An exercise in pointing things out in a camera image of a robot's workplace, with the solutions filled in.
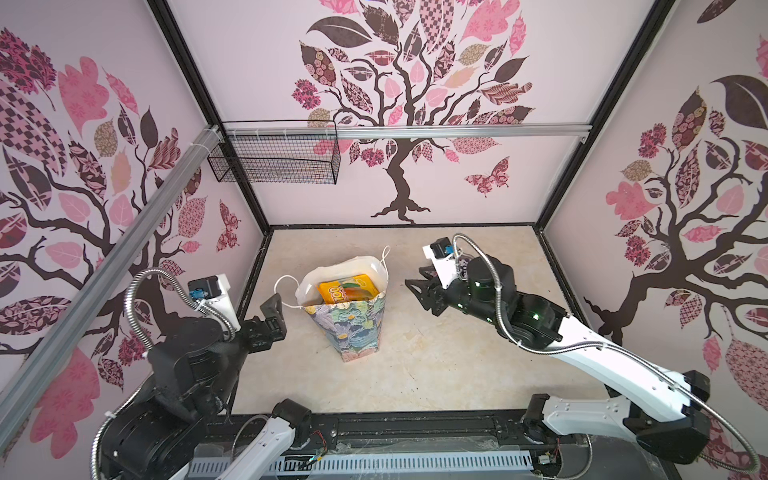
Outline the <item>yellow snack bag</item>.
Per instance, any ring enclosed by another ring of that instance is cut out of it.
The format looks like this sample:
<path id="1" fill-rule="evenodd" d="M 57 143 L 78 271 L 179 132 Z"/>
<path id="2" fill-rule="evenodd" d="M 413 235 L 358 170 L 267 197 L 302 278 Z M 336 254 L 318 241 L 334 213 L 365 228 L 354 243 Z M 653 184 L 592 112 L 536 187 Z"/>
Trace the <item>yellow snack bag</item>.
<path id="1" fill-rule="evenodd" d="M 379 295 L 379 290 L 366 274 L 322 282 L 317 290 L 325 304 L 367 301 Z"/>

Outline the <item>floral white paper bag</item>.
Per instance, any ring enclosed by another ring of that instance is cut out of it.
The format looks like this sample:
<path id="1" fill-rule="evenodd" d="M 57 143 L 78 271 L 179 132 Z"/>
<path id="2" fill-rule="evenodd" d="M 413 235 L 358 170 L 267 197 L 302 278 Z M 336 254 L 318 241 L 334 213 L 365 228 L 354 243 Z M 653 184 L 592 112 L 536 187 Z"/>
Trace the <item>floral white paper bag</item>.
<path id="1" fill-rule="evenodd" d="M 358 360 L 379 350 L 389 284 L 386 259 L 390 251 L 391 247 L 385 246 L 378 256 L 356 256 L 331 266 L 317 267 L 301 280 L 292 275 L 282 275 L 273 288 L 277 289 L 285 280 L 295 283 L 295 301 L 283 305 L 306 313 L 344 362 Z M 320 283 L 359 274 L 370 277 L 379 290 L 378 296 L 367 301 L 341 304 L 323 302 L 317 290 Z"/>

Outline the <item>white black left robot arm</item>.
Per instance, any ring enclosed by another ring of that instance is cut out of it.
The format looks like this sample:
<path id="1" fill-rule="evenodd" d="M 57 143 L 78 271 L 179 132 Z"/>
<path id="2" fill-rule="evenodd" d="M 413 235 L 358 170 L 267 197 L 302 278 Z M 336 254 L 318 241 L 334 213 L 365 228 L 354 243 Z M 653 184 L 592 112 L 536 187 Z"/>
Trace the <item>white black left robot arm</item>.
<path id="1" fill-rule="evenodd" d="M 152 346 L 151 375 L 97 431 L 92 478 L 170 479 L 190 463 L 210 425 L 230 410 L 247 356 L 286 337 L 281 296 L 273 294 L 261 311 L 232 338 L 210 316 L 187 317 Z"/>

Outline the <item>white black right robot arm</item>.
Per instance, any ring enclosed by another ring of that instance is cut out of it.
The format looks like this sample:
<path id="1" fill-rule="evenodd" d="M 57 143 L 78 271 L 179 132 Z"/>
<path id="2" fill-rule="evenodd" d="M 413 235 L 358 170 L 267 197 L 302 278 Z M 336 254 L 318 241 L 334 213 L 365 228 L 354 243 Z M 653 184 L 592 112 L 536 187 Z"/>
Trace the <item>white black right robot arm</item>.
<path id="1" fill-rule="evenodd" d="M 559 359 L 615 391 L 604 401 L 535 394 L 521 419 L 526 438 L 552 444 L 569 435 L 613 437 L 654 456 L 690 464 L 710 440 L 701 404 L 709 381 L 695 370 L 669 371 L 600 337 L 544 297 L 518 290 L 513 269 L 492 258 L 471 259 L 463 276 L 445 284 L 432 267 L 406 287 L 435 316 L 449 308 L 492 324 L 499 335 L 532 354 Z"/>

